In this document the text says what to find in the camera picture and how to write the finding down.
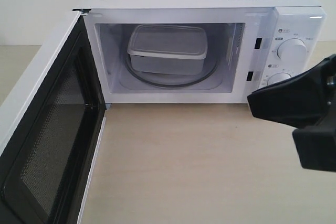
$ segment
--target power knob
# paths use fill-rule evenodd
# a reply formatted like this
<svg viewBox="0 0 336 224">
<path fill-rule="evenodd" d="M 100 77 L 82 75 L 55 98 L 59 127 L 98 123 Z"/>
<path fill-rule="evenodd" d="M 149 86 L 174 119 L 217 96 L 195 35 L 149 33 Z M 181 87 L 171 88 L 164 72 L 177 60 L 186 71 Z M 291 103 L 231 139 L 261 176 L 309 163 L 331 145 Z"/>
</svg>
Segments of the power knob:
<svg viewBox="0 0 336 224">
<path fill-rule="evenodd" d="M 274 83 L 280 82 L 280 81 L 284 81 L 291 78 L 290 74 L 288 73 L 276 73 L 275 75 L 271 76 L 268 81 L 267 81 L 267 85 L 272 85 Z"/>
<path fill-rule="evenodd" d="M 278 57 L 289 64 L 304 63 L 306 61 L 307 48 L 300 39 L 289 39 L 278 48 Z"/>
</svg>

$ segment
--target container lid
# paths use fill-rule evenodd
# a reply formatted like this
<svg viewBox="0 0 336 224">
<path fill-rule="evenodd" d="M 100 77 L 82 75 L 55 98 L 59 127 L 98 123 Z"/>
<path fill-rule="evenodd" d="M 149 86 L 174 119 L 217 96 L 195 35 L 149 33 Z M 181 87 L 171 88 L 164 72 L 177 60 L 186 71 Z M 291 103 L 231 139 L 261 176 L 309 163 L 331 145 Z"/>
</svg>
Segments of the container lid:
<svg viewBox="0 0 336 224">
<path fill-rule="evenodd" d="M 202 60 L 207 53 L 206 33 L 199 27 L 140 25 L 131 36 L 130 55 Z"/>
</svg>

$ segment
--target control panel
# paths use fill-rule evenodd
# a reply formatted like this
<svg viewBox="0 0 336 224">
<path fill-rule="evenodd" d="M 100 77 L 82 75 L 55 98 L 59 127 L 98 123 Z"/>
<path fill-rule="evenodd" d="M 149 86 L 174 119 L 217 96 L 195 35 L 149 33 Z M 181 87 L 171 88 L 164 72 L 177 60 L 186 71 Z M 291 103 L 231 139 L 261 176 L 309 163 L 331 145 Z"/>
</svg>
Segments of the control panel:
<svg viewBox="0 0 336 224">
<path fill-rule="evenodd" d="M 321 7 L 276 7 L 277 23 L 259 88 L 304 71 L 325 12 Z"/>
</svg>

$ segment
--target mesh screen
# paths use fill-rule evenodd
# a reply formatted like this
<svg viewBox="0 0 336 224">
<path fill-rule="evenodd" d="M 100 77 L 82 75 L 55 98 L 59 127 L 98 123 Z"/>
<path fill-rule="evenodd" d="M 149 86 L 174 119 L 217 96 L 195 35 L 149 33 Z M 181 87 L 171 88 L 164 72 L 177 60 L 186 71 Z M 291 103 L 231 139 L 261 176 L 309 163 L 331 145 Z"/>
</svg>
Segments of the mesh screen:
<svg viewBox="0 0 336 224">
<path fill-rule="evenodd" d="M 72 67 L 55 85 L 32 131 L 34 147 L 20 176 L 48 215 L 85 112 L 77 76 Z"/>
</svg>

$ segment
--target door hinge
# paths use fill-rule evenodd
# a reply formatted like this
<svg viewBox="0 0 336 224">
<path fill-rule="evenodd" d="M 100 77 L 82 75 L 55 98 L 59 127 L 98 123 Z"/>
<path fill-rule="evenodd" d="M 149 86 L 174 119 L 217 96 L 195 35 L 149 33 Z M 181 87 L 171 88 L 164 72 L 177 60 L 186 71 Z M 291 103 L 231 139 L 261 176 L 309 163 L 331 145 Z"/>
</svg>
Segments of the door hinge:
<svg viewBox="0 0 336 224">
<path fill-rule="evenodd" d="M 72 9 L 72 10 L 78 10 L 81 12 L 81 16 L 87 16 L 89 14 L 89 12 L 91 11 L 91 9 Z"/>
</svg>

